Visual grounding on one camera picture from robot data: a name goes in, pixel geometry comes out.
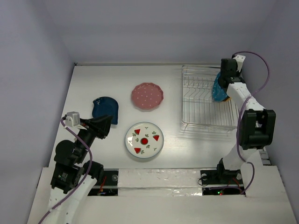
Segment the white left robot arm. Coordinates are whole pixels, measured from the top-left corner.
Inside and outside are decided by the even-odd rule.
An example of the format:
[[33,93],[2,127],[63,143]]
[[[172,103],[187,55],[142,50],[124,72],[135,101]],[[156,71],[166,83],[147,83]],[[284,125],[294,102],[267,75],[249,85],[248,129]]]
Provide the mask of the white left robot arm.
[[111,115],[82,119],[69,112],[60,123],[75,140],[63,140],[55,149],[48,211],[41,224],[73,224],[92,187],[103,180],[103,165],[93,161],[91,145],[108,136]]

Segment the pink white-dotted plate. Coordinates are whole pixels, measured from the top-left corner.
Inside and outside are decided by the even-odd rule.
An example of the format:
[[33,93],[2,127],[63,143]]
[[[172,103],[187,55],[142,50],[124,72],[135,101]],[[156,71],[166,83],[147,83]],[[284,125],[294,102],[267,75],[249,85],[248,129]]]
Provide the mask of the pink white-dotted plate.
[[160,106],[164,100],[164,92],[155,83],[145,82],[134,87],[131,91],[133,106],[142,111],[149,112]]

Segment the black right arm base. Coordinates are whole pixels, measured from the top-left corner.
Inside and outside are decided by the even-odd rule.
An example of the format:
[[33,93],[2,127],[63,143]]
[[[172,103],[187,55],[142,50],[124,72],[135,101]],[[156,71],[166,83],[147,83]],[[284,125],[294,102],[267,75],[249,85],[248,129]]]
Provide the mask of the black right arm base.
[[244,194],[241,171],[225,169],[222,159],[217,164],[216,169],[200,171],[198,185],[202,187],[204,195]]

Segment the white watermelon pattern plate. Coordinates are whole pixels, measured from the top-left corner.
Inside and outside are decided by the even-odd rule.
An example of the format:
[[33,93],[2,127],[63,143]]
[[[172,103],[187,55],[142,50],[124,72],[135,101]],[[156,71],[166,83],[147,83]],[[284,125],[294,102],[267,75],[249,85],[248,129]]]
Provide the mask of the white watermelon pattern plate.
[[150,122],[134,124],[124,135],[124,146],[129,158],[138,162],[155,159],[162,152],[164,142],[160,127]]

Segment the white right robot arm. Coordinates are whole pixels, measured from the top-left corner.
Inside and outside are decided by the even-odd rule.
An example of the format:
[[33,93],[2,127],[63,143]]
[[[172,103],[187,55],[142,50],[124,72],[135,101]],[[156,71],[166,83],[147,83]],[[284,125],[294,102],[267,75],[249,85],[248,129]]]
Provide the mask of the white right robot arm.
[[245,56],[221,60],[219,87],[234,101],[239,110],[236,144],[222,158],[215,171],[218,182],[226,183],[232,178],[248,158],[258,149],[270,145],[273,140],[276,113],[264,108],[250,93],[241,77]]

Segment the light blue dotted plate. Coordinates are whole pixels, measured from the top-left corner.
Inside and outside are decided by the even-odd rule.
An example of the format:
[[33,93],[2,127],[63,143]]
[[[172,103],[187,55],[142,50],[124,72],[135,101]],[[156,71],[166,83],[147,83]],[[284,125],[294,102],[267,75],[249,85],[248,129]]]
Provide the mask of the light blue dotted plate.
[[223,102],[224,99],[229,97],[218,84],[218,79],[220,75],[221,73],[219,72],[214,80],[213,87],[212,87],[212,99],[216,102]]

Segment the dark blue ribbed plate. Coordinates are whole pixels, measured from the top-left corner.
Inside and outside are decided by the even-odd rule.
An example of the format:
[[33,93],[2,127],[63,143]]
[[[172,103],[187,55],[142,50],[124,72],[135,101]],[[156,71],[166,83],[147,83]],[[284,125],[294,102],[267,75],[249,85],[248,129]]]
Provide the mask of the dark blue ribbed plate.
[[98,118],[104,115],[112,116],[112,125],[118,125],[118,102],[111,97],[100,97],[93,101],[92,117]]

